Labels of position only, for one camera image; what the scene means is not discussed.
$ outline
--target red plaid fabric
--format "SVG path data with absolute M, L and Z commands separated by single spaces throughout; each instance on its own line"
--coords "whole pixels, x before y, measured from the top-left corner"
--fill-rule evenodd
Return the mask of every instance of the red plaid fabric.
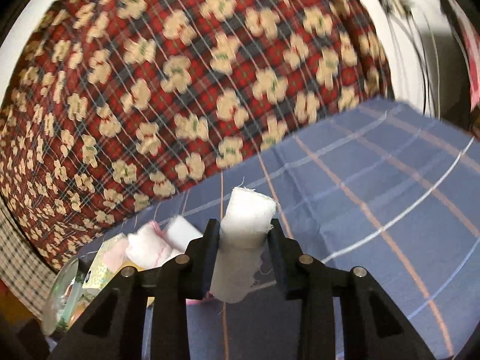
M 59 269 L 151 200 L 379 93 L 359 0 L 57 0 L 7 91 L 1 194 Z

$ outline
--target checkered fabric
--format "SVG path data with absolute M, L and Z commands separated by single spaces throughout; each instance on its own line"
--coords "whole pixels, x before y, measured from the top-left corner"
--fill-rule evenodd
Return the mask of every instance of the checkered fabric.
M 0 199 L 0 279 L 37 318 L 55 274 L 33 251 Z
M 175 215 L 203 230 L 240 184 L 277 200 L 284 232 L 305 253 L 342 270 L 364 266 L 437 359 L 465 345 L 480 320 L 480 144 L 470 136 L 404 103 L 373 100 L 148 207 L 105 238 Z M 100 243 L 80 255 L 93 258 L 85 255 Z M 243 302 L 188 307 L 192 360 L 296 358 L 300 304 L 282 300 L 267 253 L 255 278 Z
M 57 0 L 0 119 L 0 188 L 55 269 L 114 223 L 390 90 L 359 0 Z

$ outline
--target blue tablecloth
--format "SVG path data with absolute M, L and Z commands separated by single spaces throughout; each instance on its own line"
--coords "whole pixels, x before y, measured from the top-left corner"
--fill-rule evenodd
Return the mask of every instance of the blue tablecloth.
M 305 253 L 343 270 L 366 267 L 436 358 L 465 345 L 480 320 L 480 144 L 471 137 L 406 104 L 372 100 L 145 209 L 106 237 L 178 214 L 202 231 L 238 185 L 279 202 L 284 231 Z M 296 357 L 299 302 L 282 300 L 264 256 L 243 302 L 188 307 L 193 360 Z M 341 358 L 340 323 L 336 330 Z

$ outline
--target silver screw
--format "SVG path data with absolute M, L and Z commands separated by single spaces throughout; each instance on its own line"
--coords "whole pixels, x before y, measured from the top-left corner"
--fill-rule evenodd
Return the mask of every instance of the silver screw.
M 362 266 L 356 266 L 353 268 L 353 274 L 359 278 L 364 278 L 367 275 L 367 270 Z
M 135 273 L 135 268 L 132 267 L 132 266 L 126 266 L 125 268 L 123 268 L 121 270 L 120 273 L 124 278 L 129 278 L 130 276 L 132 276 Z
M 308 254 L 302 254 L 299 258 L 298 261 L 300 261 L 301 264 L 304 265 L 309 265 L 314 261 L 314 258 L 312 256 L 309 256 Z
M 175 257 L 175 262 L 180 265 L 186 264 L 188 261 L 190 261 L 190 257 L 188 257 L 186 254 L 181 254 Z

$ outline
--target white stripe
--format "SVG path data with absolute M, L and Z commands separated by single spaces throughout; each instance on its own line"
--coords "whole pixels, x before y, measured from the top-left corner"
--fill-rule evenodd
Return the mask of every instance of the white stripe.
M 348 246 L 348 247 L 345 247 L 344 249 L 341 249 L 341 250 L 338 250 L 336 252 L 333 252 L 332 254 L 330 254 L 328 257 L 324 258 L 322 260 L 322 262 L 324 264 L 326 264 L 327 262 L 329 262 L 330 260 L 336 258 L 336 257 L 339 257 L 339 256 L 342 256 L 344 254 L 347 254 L 347 253 L 350 253 L 351 251 L 354 251 L 355 249 L 359 248 L 360 246 L 363 246 L 365 245 L 367 242 L 371 241 L 372 239 L 376 238 L 377 236 L 379 236 L 381 233 L 383 233 L 384 231 L 388 230 L 389 228 L 391 228 L 395 223 L 397 223 L 400 219 L 403 219 L 409 212 L 411 212 L 414 208 L 416 208 L 420 203 L 422 203 L 434 190 L 436 190 L 436 188 L 438 188 L 438 186 L 443 183 L 443 181 L 448 177 L 448 175 L 450 173 L 452 173 L 453 169 L 455 168 L 455 166 L 457 165 L 458 161 L 460 161 L 460 157 L 462 155 L 464 155 L 467 150 L 470 148 L 470 146 L 472 145 L 472 143 L 474 142 L 475 138 L 472 138 L 469 142 L 469 144 L 465 147 L 465 149 L 463 149 L 457 156 L 457 158 L 455 159 L 455 161 L 453 162 L 453 164 L 450 166 L 450 168 L 448 168 L 448 170 L 445 172 L 445 174 L 440 177 L 440 179 L 434 184 L 431 186 L 431 188 L 426 191 L 416 202 L 414 202 L 414 204 L 412 204 L 411 206 L 409 206 L 404 212 L 402 212 L 401 214 L 399 214 L 396 218 L 392 219 L 390 222 L 388 222 L 385 226 L 382 226 L 380 227 L 377 231 L 375 231 L 374 233 L 371 233 L 370 235 L 368 235 L 367 237 L 365 237 L 364 239 L 361 239 L 360 241 L 358 242 L 355 242 L 354 244 Z

